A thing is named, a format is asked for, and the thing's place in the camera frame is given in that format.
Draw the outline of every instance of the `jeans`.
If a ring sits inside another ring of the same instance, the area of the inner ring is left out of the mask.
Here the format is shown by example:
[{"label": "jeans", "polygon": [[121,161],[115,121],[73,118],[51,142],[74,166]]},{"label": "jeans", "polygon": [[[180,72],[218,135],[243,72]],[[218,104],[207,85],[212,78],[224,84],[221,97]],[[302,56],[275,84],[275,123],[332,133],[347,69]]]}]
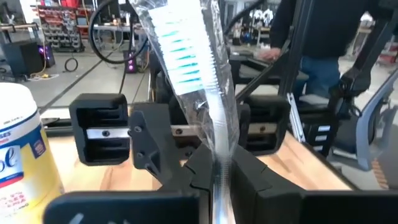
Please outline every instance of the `jeans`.
[{"label": "jeans", "polygon": [[301,72],[308,75],[308,80],[296,80],[294,86],[294,97],[296,100],[303,93],[314,94],[329,98],[329,88],[336,85],[340,79],[338,70],[338,58],[314,59],[303,56],[300,63]]}]

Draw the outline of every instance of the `wooden surface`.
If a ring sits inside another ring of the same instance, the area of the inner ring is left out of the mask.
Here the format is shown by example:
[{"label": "wooden surface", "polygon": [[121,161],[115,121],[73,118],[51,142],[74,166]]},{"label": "wooden surface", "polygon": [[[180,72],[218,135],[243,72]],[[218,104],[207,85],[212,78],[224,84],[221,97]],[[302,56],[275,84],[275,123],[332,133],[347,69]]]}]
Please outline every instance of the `wooden surface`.
[{"label": "wooden surface", "polygon": [[[76,190],[154,190],[159,183],[146,171],[137,170],[128,159],[118,166],[88,167],[77,156],[72,137],[50,138],[50,147],[67,192]],[[277,152],[259,159],[273,171],[307,190],[349,190],[290,134]]]},{"label": "wooden surface", "polygon": [[14,25],[12,27],[11,25],[4,24],[4,26],[0,27],[0,30],[13,30],[13,29],[27,29],[27,28],[36,28],[35,24],[23,24],[23,25]]}]

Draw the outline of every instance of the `floor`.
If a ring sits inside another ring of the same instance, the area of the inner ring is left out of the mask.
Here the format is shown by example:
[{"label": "floor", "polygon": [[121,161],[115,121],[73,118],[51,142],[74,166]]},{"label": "floor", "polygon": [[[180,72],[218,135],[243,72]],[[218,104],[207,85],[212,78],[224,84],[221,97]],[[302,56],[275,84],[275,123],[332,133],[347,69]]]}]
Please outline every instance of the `floor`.
[{"label": "floor", "polygon": [[[109,55],[111,59],[121,59],[120,49],[112,50],[106,47],[103,55]],[[81,93],[117,93],[121,86],[123,77],[123,65],[110,65],[101,62],[88,47],[86,52],[74,54],[78,60],[78,69],[74,72],[64,72],[64,63],[71,57],[71,54],[55,53],[56,66],[47,69],[49,75],[57,75],[55,78],[48,80],[39,80],[34,82],[23,83],[29,89],[37,102],[37,105],[45,112],[46,117],[57,117],[58,110],[65,110],[67,106]],[[346,71],[353,64],[352,61],[341,60],[340,70]],[[372,70],[372,83],[370,89],[363,93],[356,104],[359,107],[364,106],[370,99],[372,94],[378,89],[383,81],[388,77],[394,67],[382,67],[376,65]],[[148,80],[149,74],[136,73],[128,74],[123,85],[122,93],[125,94],[128,102],[146,101],[148,96]],[[398,104],[398,91],[394,91],[391,95],[393,103]],[[393,135],[398,133],[398,117],[394,120]],[[398,148],[398,139],[391,138],[391,149]],[[385,169],[386,179],[389,181],[390,188],[398,189],[398,151],[390,150],[379,158],[381,166],[388,166]],[[380,189],[376,181],[374,172],[361,172],[350,167],[343,166],[342,172],[356,185],[362,189]]]}]

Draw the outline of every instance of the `clear plastic wrapper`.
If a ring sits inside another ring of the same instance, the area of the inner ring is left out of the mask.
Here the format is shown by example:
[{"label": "clear plastic wrapper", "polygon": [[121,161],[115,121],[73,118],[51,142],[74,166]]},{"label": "clear plastic wrapper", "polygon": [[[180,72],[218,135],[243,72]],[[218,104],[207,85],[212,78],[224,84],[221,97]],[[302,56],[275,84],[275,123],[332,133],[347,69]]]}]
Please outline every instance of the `clear plastic wrapper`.
[{"label": "clear plastic wrapper", "polygon": [[213,152],[214,223],[230,208],[238,115],[217,0],[130,0],[188,123]]}]

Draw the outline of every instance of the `black sweater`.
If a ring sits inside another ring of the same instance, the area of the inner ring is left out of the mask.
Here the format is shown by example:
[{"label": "black sweater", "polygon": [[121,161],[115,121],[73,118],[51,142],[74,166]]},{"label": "black sweater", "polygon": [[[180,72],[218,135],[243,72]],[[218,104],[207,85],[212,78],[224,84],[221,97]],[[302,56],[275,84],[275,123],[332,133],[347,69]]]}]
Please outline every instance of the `black sweater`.
[{"label": "black sweater", "polygon": [[[281,48],[289,34],[296,0],[282,0],[271,26],[271,47]],[[303,55],[312,58],[340,57],[354,39],[361,16],[373,19],[391,15],[378,0],[314,0]]]}]

